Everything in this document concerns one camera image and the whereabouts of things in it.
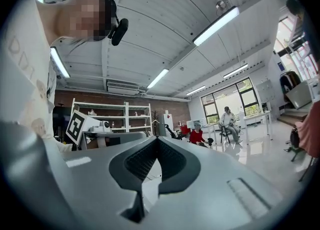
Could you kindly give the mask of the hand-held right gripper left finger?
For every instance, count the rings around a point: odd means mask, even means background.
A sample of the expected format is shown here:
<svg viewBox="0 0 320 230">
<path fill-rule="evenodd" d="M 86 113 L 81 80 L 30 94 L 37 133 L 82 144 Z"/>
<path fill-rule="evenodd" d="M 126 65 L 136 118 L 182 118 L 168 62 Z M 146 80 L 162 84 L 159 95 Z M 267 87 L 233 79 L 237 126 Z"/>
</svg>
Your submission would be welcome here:
<svg viewBox="0 0 320 230">
<path fill-rule="evenodd" d="M 0 124 L 0 171 L 18 202 L 50 230 L 158 230 L 140 187 L 121 189 L 102 160 L 69 167 L 52 141 L 15 123 Z"/>
</svg>

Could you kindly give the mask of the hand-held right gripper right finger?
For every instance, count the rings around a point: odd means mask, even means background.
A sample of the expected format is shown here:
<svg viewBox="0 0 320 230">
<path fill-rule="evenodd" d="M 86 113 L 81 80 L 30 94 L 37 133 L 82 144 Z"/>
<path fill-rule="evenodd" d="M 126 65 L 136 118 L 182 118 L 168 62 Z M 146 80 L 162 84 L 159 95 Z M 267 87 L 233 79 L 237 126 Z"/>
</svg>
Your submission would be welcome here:
<svg viewBox="0 0 320 230">
<path fill-rule="evenodd" d="M 270 230 L 282 195 L 265 178 L 231 155 L 174 144 L 199 159 L 197 179 L 183 192 L 160 195 L 140 230 Z"/>
</svg>

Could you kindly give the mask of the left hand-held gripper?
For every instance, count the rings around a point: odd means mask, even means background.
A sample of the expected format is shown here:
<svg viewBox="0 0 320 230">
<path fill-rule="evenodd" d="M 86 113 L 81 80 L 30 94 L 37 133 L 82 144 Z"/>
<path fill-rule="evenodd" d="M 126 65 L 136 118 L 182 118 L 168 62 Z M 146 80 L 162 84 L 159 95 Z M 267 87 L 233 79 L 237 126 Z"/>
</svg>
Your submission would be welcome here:
<svg viewBox="0 0 320 230">
<path fill-rule="evenodd" d="M 67 136 L 79 150 L 104 148 L 147 138 L 147 132 L 114 133 L 109 121 L 100 121 L 74 111 L 66 129 Z"/>
</svg>

